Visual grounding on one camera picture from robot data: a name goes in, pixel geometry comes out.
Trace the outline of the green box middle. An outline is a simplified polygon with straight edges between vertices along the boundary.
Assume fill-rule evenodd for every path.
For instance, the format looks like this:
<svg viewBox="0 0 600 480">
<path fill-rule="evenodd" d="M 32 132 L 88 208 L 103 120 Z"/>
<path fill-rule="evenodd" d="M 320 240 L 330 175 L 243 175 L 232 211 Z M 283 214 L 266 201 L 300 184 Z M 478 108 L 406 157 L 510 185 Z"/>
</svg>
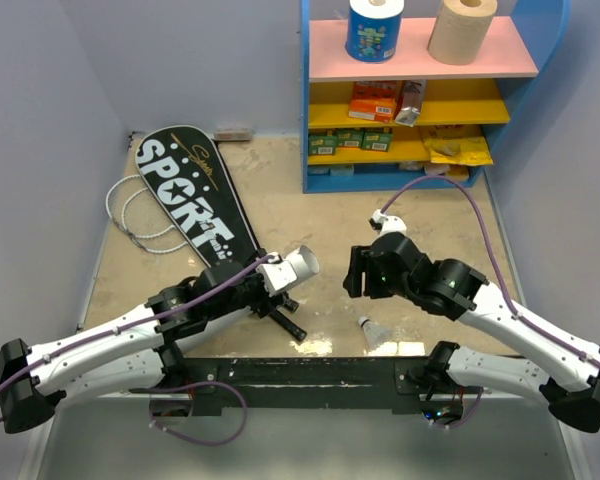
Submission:
<svg viewBox="0 0 600 480">
<path fill-rule="evenodd" d="M 341 128 L 336 130 L 336 145 L 338 149 L 361 149 L 364 141 L 363 128 Z"/>
</svg>

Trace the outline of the orange snack box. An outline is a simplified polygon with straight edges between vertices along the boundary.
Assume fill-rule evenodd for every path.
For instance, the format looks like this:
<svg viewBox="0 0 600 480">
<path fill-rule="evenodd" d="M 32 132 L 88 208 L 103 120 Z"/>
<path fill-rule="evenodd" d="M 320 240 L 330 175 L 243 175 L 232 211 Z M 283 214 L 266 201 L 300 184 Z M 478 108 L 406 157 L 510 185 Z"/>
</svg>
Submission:
<svg viewBox="0 0 600 480">
<path fill-rule="evenodd" d="M 353 83 L 348 116 L 390 123 L 397 105 L 397 81 L 356 81 Z"/>
</svg>

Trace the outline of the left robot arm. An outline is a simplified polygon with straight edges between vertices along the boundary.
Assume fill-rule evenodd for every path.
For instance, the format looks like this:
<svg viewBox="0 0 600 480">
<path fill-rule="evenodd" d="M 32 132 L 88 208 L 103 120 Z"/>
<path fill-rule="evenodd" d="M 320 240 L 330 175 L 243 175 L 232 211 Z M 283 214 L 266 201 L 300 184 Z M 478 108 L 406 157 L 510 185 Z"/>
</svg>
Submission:
<svg viewBox="0 0 600 480">
<path fill-rule="evenodd" d="M 246 316 L 277 312 L 310 276 L 288 261 L 219 264 L 96 328 L 36 345 L 8 341 L 0 348 L 0 425 L 25 432 L 61 406 L 116 390 L 176 392 L 187 380 L 180 351 Z"/>
</svg>

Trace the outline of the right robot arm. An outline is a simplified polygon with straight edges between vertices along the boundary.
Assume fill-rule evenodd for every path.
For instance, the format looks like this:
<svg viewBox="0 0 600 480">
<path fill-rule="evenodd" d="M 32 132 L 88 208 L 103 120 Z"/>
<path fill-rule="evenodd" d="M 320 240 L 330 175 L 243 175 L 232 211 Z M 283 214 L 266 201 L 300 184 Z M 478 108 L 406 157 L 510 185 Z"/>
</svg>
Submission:
<svg viewBox="0 0 600 480">
<path fill-rule="evenodd" d="M 469 265 L 431 260 L 406 235 L 393 232 L 351 248 L 343 287 L 352 298 L 406 299 L 516 353 L 489 355 L 441 341 L 410 375 L 429 392 L 501 391 L 544 403 L 557 420 L 581 432 L 600 430 L 600 345 L 550 325 Z"/>
</svg>

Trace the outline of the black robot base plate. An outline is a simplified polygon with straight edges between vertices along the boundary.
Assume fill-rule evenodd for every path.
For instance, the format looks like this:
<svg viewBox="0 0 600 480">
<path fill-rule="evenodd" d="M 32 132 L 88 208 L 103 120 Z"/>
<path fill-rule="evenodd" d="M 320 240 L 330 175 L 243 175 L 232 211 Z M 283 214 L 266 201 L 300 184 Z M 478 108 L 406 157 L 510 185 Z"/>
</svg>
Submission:
<svg viewBox="0 0 600 480">
<path fill-rule="evenodd" d="M 182 395 L 194 416 L 229 408 L 384 410 L 458 418 L 461 387 L 426 357 L 190 358 L 135 394 Z"/>
</svg>

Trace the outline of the aluminium rail frame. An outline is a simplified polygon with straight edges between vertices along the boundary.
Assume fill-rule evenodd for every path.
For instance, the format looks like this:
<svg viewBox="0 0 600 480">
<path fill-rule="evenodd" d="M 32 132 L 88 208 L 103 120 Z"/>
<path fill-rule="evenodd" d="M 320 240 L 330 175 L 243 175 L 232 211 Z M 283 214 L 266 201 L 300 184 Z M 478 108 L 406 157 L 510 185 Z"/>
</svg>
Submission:
<svg viewBox="0 0 600 480">
<path fill-rule="evenodd" d="M 64 337 L 192 272 L 185 251 L 145 254 L 106 225 L 105 193 L 127 165 L 124 127 L 45 125 L 13 143 L 0 175 L 0 343 Z"/>
</svg>

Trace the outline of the brown paper towel roll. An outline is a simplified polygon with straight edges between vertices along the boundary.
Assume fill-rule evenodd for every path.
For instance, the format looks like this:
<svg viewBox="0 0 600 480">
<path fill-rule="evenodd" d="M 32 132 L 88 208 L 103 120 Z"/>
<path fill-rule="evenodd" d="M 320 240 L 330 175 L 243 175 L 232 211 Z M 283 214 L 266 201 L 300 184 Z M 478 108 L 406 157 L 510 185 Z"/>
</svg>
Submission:
<svg viewBox="0 0 600 480">
<path fill-rule="evenodd" d="M 472 63 L 497 8 L 497 1 L 442 1 L 427 45 L 430 56 L 447 65 Z"/>
</svg>

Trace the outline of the green box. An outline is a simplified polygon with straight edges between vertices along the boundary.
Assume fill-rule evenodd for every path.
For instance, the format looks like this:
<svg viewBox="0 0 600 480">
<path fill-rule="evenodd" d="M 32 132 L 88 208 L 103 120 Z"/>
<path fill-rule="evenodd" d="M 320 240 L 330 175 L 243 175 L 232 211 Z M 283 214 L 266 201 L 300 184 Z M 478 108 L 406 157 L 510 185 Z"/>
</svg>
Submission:
<svg viewBox="0 0 600 480">
<path fill-rule="evenodd" d="M 308 134 L 309 156 L 332 156 L 337 149 L 337 135 L 333 130 L 310 131 Z"/>
<path fill-rule="evenodd" d="M 364 141 L 363 128 L 341 128 L 336 130 L 336 145 L 338 149 L 361 149 Z"/>
<path fill-rule="evenodd" d="M 389 127 L 367 128 L 361 143 L 362 150 L 387 152 L 393 140 L 393 130 Z"/>
</svg>

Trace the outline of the small pink eraser box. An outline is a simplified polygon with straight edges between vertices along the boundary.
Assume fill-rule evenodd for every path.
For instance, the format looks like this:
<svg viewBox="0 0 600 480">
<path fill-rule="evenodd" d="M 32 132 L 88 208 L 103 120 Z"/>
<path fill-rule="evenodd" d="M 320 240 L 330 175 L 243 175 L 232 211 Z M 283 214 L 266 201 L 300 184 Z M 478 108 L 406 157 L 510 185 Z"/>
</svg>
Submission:
<svg viewBox="0 0 600 480">
<path fill-rule="evenodd" d="M 217 129 L 213 137 L 218 142 L 245 142 L 252 139 L 253 130 L 250 128 Z"/>
</svg>

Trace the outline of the black sport racket bag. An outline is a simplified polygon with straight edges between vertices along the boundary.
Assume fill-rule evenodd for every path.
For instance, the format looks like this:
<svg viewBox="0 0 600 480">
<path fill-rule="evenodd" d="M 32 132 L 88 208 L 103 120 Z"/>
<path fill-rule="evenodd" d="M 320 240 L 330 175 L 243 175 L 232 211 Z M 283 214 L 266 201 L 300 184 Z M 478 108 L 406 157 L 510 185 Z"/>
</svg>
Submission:
<svg viewBox="0 0 600 480">
<path fill-rule="evenodd" d="M 198 127 L 147 134 L 135 150 L 137 172 L 205 266 L 248 266 L 267 255 L 249 221 L 217 143 Z"/>
</svg>

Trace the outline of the yellow snack bag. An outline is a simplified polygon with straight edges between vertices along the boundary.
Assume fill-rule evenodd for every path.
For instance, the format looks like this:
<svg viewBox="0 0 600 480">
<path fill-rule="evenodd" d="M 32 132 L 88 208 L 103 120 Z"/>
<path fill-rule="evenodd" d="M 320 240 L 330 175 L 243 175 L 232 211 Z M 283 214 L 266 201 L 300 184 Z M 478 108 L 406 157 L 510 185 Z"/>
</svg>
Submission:
<svg viewBox="0 0 600 480">
<path fill-rule="evenodd" d="M 420 134 L 431 163 L 472 167 L 493 164 L 479 125 L 423 126 Z"/>
</svg>

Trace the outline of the white shuttlecock front table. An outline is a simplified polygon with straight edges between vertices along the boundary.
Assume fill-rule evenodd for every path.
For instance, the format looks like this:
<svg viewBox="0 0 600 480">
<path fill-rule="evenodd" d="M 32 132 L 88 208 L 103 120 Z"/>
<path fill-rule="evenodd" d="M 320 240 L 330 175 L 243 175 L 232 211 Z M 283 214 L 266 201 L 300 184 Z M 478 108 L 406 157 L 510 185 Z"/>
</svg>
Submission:
<svg viewBox="0 0 600 480">
<path fill-rule="evenodd" d="M 358 325 L 363 331 L 368 347 L 374 350 L 391 339 L 391 330 L 374 322 L 366 316 L 358 319 Z"/>
</svg>

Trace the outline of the blue shelf unit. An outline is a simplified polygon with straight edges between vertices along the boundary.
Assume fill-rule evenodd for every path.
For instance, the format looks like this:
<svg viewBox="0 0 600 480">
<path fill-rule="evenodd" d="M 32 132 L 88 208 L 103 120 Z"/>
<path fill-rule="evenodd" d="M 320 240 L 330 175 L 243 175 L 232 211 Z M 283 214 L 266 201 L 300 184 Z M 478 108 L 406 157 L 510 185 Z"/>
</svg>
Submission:
<svg viewBox="0 0 600 480">
<path fill-rule="evenodd" d="M 302 187 L 472 185 L 502 161 L 566 32 L 566 1 L 349 4 L 341 20 L 300 5 Z"/>
</svg>

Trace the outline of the green box left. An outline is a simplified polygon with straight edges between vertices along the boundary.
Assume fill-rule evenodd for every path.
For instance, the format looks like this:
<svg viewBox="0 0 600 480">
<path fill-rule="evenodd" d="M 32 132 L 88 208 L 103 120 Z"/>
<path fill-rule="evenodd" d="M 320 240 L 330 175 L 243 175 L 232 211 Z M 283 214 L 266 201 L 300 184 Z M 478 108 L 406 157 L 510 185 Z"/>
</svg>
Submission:
<svg viewBox="0 0 600 480">
<path fill-rule="evenodd" d="M 337 149 L 337 135 L 333 130 L 310 131 L 308 134 L 309 156 L 332 156 Z"/>
</svg>

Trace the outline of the green box right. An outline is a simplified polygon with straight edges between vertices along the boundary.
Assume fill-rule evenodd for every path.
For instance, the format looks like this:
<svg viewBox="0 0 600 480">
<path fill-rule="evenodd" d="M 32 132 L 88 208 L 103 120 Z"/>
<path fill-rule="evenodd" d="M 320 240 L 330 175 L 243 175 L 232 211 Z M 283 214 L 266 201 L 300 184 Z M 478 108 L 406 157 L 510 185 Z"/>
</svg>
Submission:
<svg viewBox="0 0 600 480">
<path fill-rule="evenodd" d="M 389 127 L 367 128 L 361 143 L 362 150 L 387 152 L 393 140 L 393 130 Z"/>
</svg>

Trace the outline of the blue wrapped paper roll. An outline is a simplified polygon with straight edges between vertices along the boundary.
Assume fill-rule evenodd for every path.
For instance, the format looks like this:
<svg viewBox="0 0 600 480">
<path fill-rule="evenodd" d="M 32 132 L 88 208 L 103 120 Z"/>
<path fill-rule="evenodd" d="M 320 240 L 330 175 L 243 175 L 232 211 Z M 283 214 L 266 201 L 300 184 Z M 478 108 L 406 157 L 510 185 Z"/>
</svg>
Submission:
<svg viewBox="0 0 600 480">
<path fill-rule="evenodd" d="M 400 32 L 403 0 L 350 0 L 345 49 L 365 63 L 382 63 L 395 52 Z"/>
</svg>

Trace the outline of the silver snack bag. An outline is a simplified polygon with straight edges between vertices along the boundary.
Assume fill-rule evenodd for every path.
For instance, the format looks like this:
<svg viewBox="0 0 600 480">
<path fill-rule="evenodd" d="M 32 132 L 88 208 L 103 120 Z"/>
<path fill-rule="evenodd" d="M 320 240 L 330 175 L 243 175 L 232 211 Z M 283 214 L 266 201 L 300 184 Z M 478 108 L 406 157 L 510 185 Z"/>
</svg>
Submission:
<svg viewBox="0 0 600 480">
<path fill-rule="evenodd" d="M 404 82 L 394 115 L 395 123 L 408 127 L 415 126 L 422 112 L 426 84 L 423 79 Z"/>
</svg>

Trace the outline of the white shuttlecock tube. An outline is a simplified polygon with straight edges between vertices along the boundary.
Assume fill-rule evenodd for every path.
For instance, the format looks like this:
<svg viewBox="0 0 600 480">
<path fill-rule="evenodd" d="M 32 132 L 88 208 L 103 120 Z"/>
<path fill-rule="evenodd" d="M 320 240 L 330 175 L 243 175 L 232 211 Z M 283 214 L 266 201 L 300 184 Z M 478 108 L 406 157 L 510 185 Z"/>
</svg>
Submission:
<svg viewBox="0 0 600 480">
<path fill-rule="evenodd" d="M 284 293 L 289 294 L 290 290 L 306 282 L 313 276 L 317 275 L 320 271 L 320 265 L 317 258 L 306 246 L 300 246 L 282 258 L 291 263 L 291 266 L 298 276 L 298 279 L 294 282 L 294 284 Z M 285 315 L 280 313 L 280 309 L 281 308 L 278 308 L 264 317 L 272 319 L 283 330 L 289 333 L 294 340 L 298 342 L 303 341 L 307 335 L 307 332 L 293 323 Z M 255 313 L 249 313 L 247 308 L 243 308 L 241 310 L 221 316 L 218 319 L 207 320 L 201 332 L 178 339 L 176 344 L 182 351 L 190 351 L 206 343 L 221 331 L 233 326 L 236 322 L 249 315 L 257 316 Z"/>
</svg>

